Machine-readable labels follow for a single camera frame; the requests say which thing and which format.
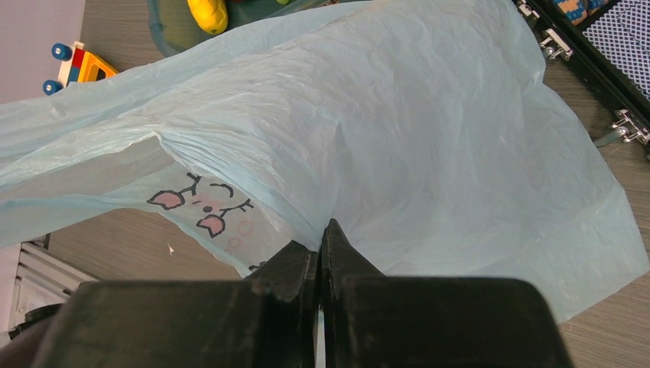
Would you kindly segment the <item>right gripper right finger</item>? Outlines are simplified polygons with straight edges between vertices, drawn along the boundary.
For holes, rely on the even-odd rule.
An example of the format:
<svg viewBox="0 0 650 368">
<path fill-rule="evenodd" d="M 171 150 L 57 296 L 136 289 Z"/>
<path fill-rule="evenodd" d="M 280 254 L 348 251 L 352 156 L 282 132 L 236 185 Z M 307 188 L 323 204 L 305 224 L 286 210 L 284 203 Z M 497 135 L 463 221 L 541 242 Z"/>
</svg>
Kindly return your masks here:
<svg viewBox="0 0 650 368">
<path fill-rule="evenodd" d="M 571 367 L 526 281 L 390 277 L 331 220 L 320 250 L 328 367 Z"/>
</svg>

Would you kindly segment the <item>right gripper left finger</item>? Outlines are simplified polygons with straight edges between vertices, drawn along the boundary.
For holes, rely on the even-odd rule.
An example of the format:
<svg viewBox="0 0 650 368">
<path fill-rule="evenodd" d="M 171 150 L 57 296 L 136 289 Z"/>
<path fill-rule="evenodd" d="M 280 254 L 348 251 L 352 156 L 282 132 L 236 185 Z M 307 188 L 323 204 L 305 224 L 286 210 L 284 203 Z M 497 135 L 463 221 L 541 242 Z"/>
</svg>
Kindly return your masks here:
<svg viewBox="0 0 650 368">
<path fill-rule="evenodd" d="M 296 242 L 240 281 L 97 281 L 55 315 L 36 367 L 312 367 L 318 255 Z"/>
</svg>

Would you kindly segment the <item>light blue plastic bag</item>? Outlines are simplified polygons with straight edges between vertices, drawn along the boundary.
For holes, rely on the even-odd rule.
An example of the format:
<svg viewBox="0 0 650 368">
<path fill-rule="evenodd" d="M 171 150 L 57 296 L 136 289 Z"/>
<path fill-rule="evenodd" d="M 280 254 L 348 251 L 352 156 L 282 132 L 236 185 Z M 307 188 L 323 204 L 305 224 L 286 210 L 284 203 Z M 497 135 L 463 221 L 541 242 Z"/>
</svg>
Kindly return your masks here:
<svg viewBox="0 0 650 368">
<path fill-rule="evenodd" d="M 649 270 L 509 1 L 268 18 L 1 107 L 1 244 L 157 212 L 248 275 L 336 219 L 387 275 L 525 280 L 565 321 Z"/>
</svg>

